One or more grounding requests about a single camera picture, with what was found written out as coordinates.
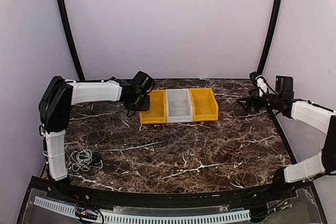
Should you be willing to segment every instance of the brown marble surface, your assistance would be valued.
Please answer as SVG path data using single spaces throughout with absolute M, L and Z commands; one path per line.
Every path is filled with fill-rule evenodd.
M 155 89 L 214 90 L 217 122 L 140 125 L 121 103 L 75 105 L 66 153 L 80 145 L 99 152 L 103 168 L 74 173 L 72 184 L 132 193 L 203 193 L 270 183 L 289 156 L 265 111 L 247 115 L 235 100 L 249 80 L 157 80 Z

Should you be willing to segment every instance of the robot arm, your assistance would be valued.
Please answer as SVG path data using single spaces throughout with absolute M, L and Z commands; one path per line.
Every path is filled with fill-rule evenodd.
M 310 101 L 294 99 L 293 78 L 277 76 L 274 91 L 261 75 L 250 74 L 254 90 L 251 96 L 237 100 L 248 113 L 252 108 L 277 110 L 284 116 L 314 127 L 326 135 L 324 148 L 319 154 L 304 161 L 277 170 L 274 183 L 280 186 L 314 178 L 318 175 L 331 174 L 336 170 L 336 111 L 324 108 Z
M 101 81 L 76 82 L 54 77 L 39 103 L 40 133 L 44 137 L 44 154 L 55 181 L 68 176 L 65 164 L 64 137 L 70 120 L 71 106 L 83 102 L 121 101 L 128 116 L 149 110 L 148 94 L 154 80 L 138 72 L 132 80 L 111 78 Z

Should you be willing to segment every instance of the tangled cable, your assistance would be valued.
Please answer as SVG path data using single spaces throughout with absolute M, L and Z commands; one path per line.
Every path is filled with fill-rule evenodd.
M 103 161 L 100 158 L 99 153 L 93 153 L 92 150 L 83 148 L 80 145 L 81 151 L 73 151 L 69 156 L 69 162 L 74 172 L 82 170 L 84 172 L 89 171 L 91 168 L 103 168 Z

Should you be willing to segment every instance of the wire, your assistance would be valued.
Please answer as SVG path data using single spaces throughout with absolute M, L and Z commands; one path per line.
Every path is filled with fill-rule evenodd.
M 328 175 L 328 176 L 336 176 L 336 173 L 325 173 L 324 175 Z
M 155 81 L 153 80 L 151 89 L 149 91 L 147 91 L 146 94 L 149 94 L 150 92 L 152 92 L 153 89 L 154 89 L 154 86 L 155 86 Z
M 74 202 L 76 202 L 76 206 L 77 206 L 77 207 L 78 207 L 78 204 L 82 204 L 82 205 L 85 205 L 85 206 L 88 206 L 88 207 L 92 208 L 94 211 L 97 211 L 97 212 L 100 214 L 100 216 L 101 216 L 101 224 L 104 224 L 104 215 L 101 213 L 101 211 L 100 211 L 97 207 L 95 207 L 95 206 L 93 206 L 93 205 L 91 205 L 91 204 L 89 204 L 89 203 L 86 203 L 86 202 L 84 202 L 84 201 L 81 201 L 81 200 L 71 199 L 71 198 L 69 198 L 69 197 L 63 195 L 62 193 L 60 193 L 59 190 L 57 190 L 57 188 L 56 188 L 56 186 L 55 186 L 55 184 L 54 184 L 54 181 L 53 181 L 53 179 L 51 178 L 51 175 L 50 175 L 50 172 L 49 172 L 49 167 L 48 167 L 48 170 L 47 170 L 47 176 L 48 176 L 48 178 L 49 178 L 49 181 L 50 181 L 50 183 L 51 183 L 53 189 L 59 194 L 59 196 L 61 196 L 62 198 L 66 199 L 66 200 L 70 200 L 70 201 L 74 201 Z
M 267 216 L 270 216 L 271 214 L 274 214 L 275 212 L 278 211 L 279 207 L 282 207 L 282 204 L 287 202 L 287 204 L 292 200 L 292 193 L 294 191 L 294 187 L 291 190 L 288 190 L 288 194 L 290 195 L 289 199 L 284 199 L 279 203 L 274 204 L 273 206 L 271 206 L 270 208 L 268 208 L 267 210 L 265 210 L 264 212 L 251 216 L 251 218 L 257 218 L 257 219 L 261 219 Z
M 274 94 L 278 94 L 276 91 L 274 91 L 274 89 L 268 84 L 267 80 L 263 77 L 260 76 L 259 78 L 262 78 L 266 84 L 266 86 L 274 93 Z
M 281 113 L 281 111 L 278 111 L 278 112 L 275 113 L 273 116 L 271 116 L 270 114 L 269 114 L 269 115 L 270 115 L 270 118 L 271 118 L 271 119 L 274 119 L 274 118 L 276 118 L 277 115 L 280 114 L 280 113 Z
M 91 168 L 103 168 L 103 161 L 100 157 L 99 163 L 95 164 L 95 159 L 93 159 L 93 155 L 95 153 L 92 153 L 92 150 L 83 148 L 80 144 L 81 151 L 73 151 L 71 155 L 69 156 L 69 162 L 71 164 L 71 169 L 74 172 L 77 172 L 79 170 L 82 170 L 84 172 L 88 172 Z
M 78 217 L 77 221 L 82 224 L 92 224 L 98 219 L 98 213 L 95 210 L 89 208 L 83 208 L 82 210 L 76 207 L 75 216 Z
M 128 108 L 128 112 L 127 112 L 127 114 L 126 114 L 126 116 L 127 116 L 128 118 L 130 118 L 130 117 L 132 117 L 132 116 L 135 115 L 135 111 L 133 111 L 133 113 L 130 113 L 130 112 L 131 112 L 131 108 Z

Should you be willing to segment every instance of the white wall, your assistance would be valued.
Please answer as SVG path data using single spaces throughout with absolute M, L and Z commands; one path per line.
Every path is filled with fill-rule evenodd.
M 38 102 L 55 75 L 76 78 L 56 0 L 0 0 L 0 223 L 16 223 L 44 157 Z
M 248 78 L 273 0 L 66 0 L 88 79 Z
M 294 77 L 295 97 L 336 109 L 336 0 L 282 0 L 265 76 Z M 298 161 L 320 151 L 322 133 L 279 117 Z M 336 177 L 315 182 L 329 223 L 336 223 Z

